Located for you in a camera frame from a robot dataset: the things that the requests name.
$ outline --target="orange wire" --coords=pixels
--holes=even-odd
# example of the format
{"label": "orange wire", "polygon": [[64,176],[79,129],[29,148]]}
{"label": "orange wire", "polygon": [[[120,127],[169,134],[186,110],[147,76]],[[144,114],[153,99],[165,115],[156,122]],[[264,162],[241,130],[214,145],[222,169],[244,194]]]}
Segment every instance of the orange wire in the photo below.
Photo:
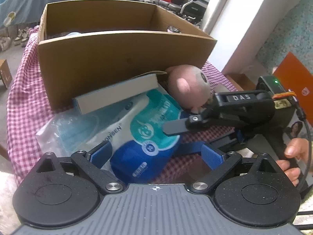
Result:
{"label": "orange wire", "polygon": [[272,99],[281,99],[281,98],[285,98],[288,96],[297,96],[296,93],[294,91],[290,91],[290,92],[285,92],[285,93],[280,93],[280,94],[274,94],[272,96]]}

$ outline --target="teal floral wall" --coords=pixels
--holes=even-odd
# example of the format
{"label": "teal floral wall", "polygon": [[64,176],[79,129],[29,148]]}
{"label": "teal floral wall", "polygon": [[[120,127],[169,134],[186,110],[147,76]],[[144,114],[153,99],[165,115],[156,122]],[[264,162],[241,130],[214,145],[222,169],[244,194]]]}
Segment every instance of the teal floral wall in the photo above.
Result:
{"label": "teal floral wall", "polygon": [[256,58],[268,72],[291,51],[313,73],[313,0],[301,0],[277,24]]}

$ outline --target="teal label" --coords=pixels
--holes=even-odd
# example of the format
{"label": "teal label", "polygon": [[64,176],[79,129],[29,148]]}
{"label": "teal label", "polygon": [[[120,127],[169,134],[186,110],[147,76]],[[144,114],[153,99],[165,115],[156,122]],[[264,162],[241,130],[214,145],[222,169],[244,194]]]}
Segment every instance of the teal label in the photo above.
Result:
{"label": "teal label", "polygon": [[162,131],[162,124],[178,119],[180,109],[156,89],[148,91],[147,96],[149,103],[133,118],[130,131],[134,140],[142,145],[142,150],[153,156],[177,143],[179,136],[166,136]]}

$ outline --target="human hand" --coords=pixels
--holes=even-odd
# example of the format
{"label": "human hand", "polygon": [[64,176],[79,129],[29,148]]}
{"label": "human hand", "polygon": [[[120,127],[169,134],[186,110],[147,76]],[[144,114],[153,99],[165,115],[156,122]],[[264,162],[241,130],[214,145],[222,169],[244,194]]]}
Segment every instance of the human hand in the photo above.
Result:
{"label": "human hand", "polygon": [[[294,138],[288,143],[284,153],[287,158],[295,157],[298,160],[302,160],[306,163],[309,158],[309,142],[307,139]],[[299,183],[298,177],[301,173],[300,169],[289,169],[290,163],[286,160],[278,160],[276,162],[285,172],[285,174],[291,180],[294,186],[296,186]]]}

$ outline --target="photo of woman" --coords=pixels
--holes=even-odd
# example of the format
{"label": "photo of woman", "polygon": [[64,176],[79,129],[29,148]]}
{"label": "photo of woman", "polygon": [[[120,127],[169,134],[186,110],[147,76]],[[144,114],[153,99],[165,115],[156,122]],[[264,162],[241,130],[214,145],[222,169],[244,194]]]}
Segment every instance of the photo of woman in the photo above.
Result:
{"label": "photo of woman", "polygon": [[296,138],[298,137],[298,134],[300,133],[302,127],[303,127],[302,122],[297,121],[293,123],[291,127],[287,127],[285,133],[290,139]]}

